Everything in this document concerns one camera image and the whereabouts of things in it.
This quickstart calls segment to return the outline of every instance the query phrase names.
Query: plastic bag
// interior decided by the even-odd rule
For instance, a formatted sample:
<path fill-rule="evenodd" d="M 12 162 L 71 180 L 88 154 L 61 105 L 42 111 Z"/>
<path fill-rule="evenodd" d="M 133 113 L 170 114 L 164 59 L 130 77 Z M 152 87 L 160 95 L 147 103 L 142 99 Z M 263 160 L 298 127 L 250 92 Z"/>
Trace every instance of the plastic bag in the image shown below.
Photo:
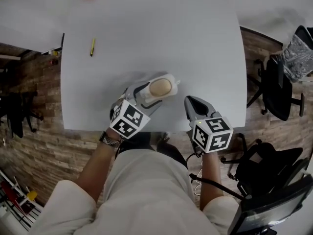
<path fill-rule="evenodd" d="M 313 71 L 313 50 L 297 35 L 292 37 L 284 51 L 271 55 L 271 58 L 276 62 L 283 61 L 284 73 L 291 82 L 297 82 Z"/>

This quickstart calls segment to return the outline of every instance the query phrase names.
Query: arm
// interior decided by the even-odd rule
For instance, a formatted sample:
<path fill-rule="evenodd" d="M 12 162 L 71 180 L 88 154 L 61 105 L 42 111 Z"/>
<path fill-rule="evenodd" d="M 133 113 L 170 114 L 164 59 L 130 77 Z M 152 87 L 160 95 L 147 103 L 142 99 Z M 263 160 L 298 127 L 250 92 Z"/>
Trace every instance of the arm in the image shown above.
<path fill-rule="evenodd" d="M 202 177 L 221 183 L 221 170 L 217 152 L 211 152 L 202 156 Z M 224 196 L 223 191 L 215 186 L 203 183 L 200 194 L 200 210 L 214 198 Z"/>
<path fill-rule="evenodd" d="M 119 138 L 111 129 L 106 132 L 112 139 Z M 113 155 L 111 146 L 100 143 L 77 180 L 63 180 L 56 185 L 29 234 L 72 235 L 91 223 Z"/>
<path fill-rule="evenodd" d="M 202 177 L 221 183 L 220 162 L 217 152 L 202 156 Z M 238 204 L 234 198 L 224 197 L 222 190 L 210 184 L 202 183 L 200 210 L 221 235 L 227 234 L 237 209 Z"/>
<path fill-rule="evenodd" d="M 112 129 L 109 128 L 106 132 L 110 138 L 115 140 L 120 139 L 120 136 Z M 81 189 L 87 192 L 95 202 L 98 201 L 107 179 L 113 155 L 113 147 L 104 143 L 99 143 L 82 173 L 79 175 L 78 179 L 74 181 Z"/>

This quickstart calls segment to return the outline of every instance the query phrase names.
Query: bracelet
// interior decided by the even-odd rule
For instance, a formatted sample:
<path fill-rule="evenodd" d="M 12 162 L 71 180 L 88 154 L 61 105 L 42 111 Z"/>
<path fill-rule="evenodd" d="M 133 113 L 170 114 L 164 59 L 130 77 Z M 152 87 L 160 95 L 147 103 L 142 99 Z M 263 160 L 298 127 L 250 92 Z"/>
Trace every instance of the bracelet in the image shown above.
<path fill-rule="evenodd" d="M 109 145 L 109 146 L 112 146 L 112 147 L 114 147 L 114 148 L 117 148 L 117 147 L 121 144 L 120 141 L 118 141 L 118 140 L 113 140 L 113 139 L 111 139 L 110 137 L 108 137 L 108 135 L 107 135 L 107 133 L 106 133 L 105 131 L 102 132 L 102 135 L 101 135 L 101 137 L 99 138 L 99 141 L 102 142 L 102 143 L 105 143 L 105 144 L 107 144 L 107 145 Z"/>

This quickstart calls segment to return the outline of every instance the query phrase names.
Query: yellow pencil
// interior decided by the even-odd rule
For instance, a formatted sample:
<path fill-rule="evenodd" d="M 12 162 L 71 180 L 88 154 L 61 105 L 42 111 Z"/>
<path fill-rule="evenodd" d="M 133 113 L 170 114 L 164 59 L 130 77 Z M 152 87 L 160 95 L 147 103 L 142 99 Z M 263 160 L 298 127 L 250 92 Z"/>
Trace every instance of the yellow pencil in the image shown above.
<path fill-rule="evenodd" d="M 91 45 L 91 51 L 90 51 L 90 57 L 92 57 L 93 55 L 93 48 L 94 48 L 94 42 L 95 42 L 95 38 L 92 39 L 92 45 Z"/>

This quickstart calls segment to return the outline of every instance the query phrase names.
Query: black office chair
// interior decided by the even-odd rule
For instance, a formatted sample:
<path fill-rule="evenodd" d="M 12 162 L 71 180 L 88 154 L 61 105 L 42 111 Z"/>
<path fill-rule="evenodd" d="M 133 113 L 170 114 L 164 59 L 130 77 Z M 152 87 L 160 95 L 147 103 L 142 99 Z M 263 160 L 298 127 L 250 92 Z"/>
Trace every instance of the black office chair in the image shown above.
<path fill-rule="evenodd" d="M 311 37 L 313 38 L 313 28 L 308 27 L 307 30 L 308 30 L 309 34 L 311 35 Z"/>
<path fill-rule="evenodd" d="M 308 159 L 296 162 L 302 148 L 276 151 L 270 143 L 257 140 L 257 144 L 248 150 L 245 136 L 240 133 L 239 137 L 243 140 L 244 155 L 231 161 L 221 158 L 221 162 L 239 164 L 236 174 L 228 176 L 238 181 L 237 187 L 244 197 L 262 196 L 293 183 L 295 178 L 299 179 L 301 169 L 309 164 Z"/>
<path fill-rule="evenodd" d="M 299 26 L 295 35 L 305 42 L 309 48 L 313 49 L 313 39 L 305 27 Z M 266 69 L 260 59 L 256 60 L 255 63 L 261 65 L 261 69 L 258 70 L 261 82 L 247 75 L 247 78 L 256 84 L 259 90 L 246 107 L 250 107 L 250 105 L 263 94 L 263 102 L 265 105 L 265 109 L 262 110 L 263 115 L 269 110 L 277 118 L 286 121 L 290 114 L 291 104 L 296 104 L 300 106 L 299 115 L 302 117 L 304 112 L 304 95 L 301 94 L 301 99 L 292 98 L 292 83 L 284 74 L 284 64 L 283 61 L 279 59 L 279 56 L 271 55 L 266 63 Z"/>
<path fill-rule="evenodd" d="M 32 128 L 30 117 L 37 118 L 40 121 L 44 119 L 43 116 L 38 116 L 30 110 L 35 96 L 37 96 L 37 92 L 22 93 L 22 95 L 11 93 L 9 96 L 1 97 L 0 118 L 7 115 L 7 123 L 11 137 L 13 137 L 14 134 L 20 138 L 23 137 L 22 121 L 24 118 L 27 119 L 31 132 L 36 132 L 36 129 Z"/>

